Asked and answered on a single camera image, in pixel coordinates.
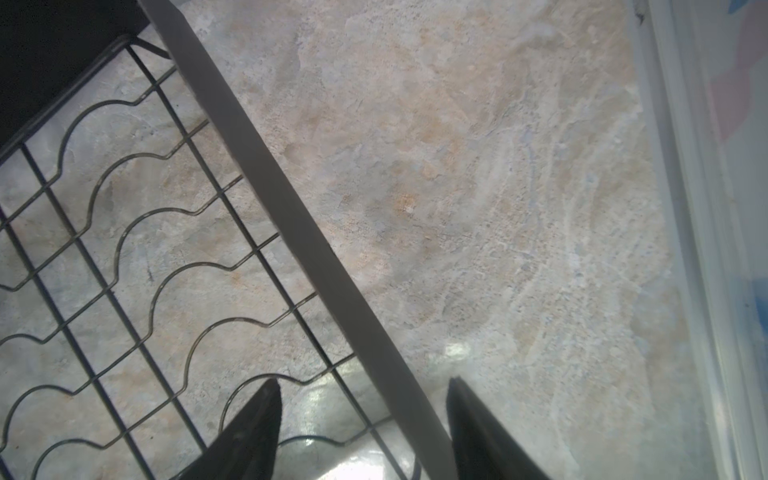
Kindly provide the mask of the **black wire dish rack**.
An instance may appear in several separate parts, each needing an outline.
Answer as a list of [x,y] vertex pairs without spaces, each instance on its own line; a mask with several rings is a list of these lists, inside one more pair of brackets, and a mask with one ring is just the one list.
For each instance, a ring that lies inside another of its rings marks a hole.
[[273,479],[450,438],[172,1],[1,5],[1,475],[180,479],[270,379]]

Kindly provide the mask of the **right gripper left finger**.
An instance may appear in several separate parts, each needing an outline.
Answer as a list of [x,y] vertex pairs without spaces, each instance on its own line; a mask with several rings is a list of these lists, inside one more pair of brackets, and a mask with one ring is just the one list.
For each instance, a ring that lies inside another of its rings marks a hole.
[[280,385],[270,379],[180,479],[271,479],[281,419]]

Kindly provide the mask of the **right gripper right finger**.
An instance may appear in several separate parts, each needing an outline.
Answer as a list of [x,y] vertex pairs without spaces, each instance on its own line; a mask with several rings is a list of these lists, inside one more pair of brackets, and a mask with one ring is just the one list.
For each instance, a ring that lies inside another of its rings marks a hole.
[[446,410],[459,479],[549,479],[460,377],[449,381]]

